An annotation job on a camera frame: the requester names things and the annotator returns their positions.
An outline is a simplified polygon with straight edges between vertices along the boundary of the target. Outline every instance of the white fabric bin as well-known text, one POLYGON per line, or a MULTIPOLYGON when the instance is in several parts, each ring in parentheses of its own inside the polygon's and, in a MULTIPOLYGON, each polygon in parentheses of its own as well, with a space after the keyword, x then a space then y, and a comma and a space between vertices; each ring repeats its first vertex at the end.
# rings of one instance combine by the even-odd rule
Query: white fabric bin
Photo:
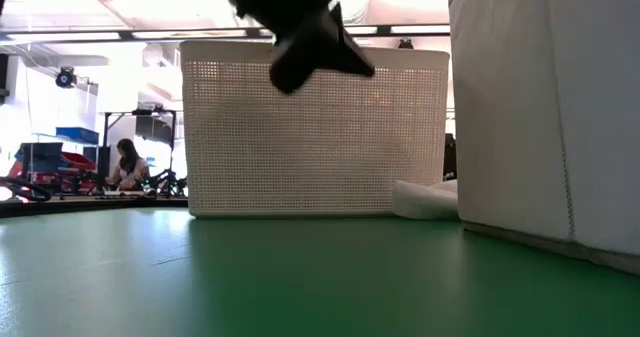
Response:
POLYGON ((462 220, 640 271, 639 7, 450 0, 462 220))
POLYGON ((284 96, 269 44, 180 48, 195 216, 391 213, 396 180, 442 180, 447 53, 367 49, 373 79, 317 71, 284 96))

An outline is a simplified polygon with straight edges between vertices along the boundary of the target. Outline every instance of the green floor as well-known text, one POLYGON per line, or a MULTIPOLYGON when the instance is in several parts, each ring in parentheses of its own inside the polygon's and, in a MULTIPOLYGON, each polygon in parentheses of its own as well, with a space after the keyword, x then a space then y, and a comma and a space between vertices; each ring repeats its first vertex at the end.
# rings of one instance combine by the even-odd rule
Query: green floor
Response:
POLYGON ((405 220, 0 220, 0 336, 632 336, 640 278, 405 220))

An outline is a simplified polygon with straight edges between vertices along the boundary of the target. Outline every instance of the black wheel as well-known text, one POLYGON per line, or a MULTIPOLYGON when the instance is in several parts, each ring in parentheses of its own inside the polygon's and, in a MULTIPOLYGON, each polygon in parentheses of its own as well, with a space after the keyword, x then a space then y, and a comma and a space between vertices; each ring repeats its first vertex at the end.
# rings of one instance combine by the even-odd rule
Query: black wheel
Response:
POLYGON ((51 199, 51 193, 47 192, 44 188, 38 187, 27 181, 23 181, 17 178, 0 177, 0 183, 6 183, 9 191, 13 192, 16 196, 20 196, 32 202, 47 202, 51 199))

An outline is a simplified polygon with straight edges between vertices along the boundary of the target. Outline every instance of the woman's dark hair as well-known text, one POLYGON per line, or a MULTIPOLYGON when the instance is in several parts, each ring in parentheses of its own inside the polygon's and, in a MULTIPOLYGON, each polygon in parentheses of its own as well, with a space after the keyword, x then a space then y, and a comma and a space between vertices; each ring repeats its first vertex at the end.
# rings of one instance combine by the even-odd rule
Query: woman's dark hair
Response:
POLYGON ((136 146, 133 145, 130 139, 123 138, 118 142, 118 150, 124 154, 120 158, 120 169, 127 172, 127 174, 133 172, 140 158, 138 151, 136 151, 136 146))

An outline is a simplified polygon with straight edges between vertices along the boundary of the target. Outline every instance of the woman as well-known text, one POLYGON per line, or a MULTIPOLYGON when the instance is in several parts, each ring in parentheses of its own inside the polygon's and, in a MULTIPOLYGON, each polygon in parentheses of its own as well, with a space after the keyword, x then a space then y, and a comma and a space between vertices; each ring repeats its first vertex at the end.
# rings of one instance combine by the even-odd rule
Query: woman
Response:
POLYGON ((120 153, 120 162, 107 182, 119 183, 120 190, 135 189, 138 182, 149 176, 149 166, 143 158, 140 158, 136 147, 128 138, 118 142, 118 152, 120 153))

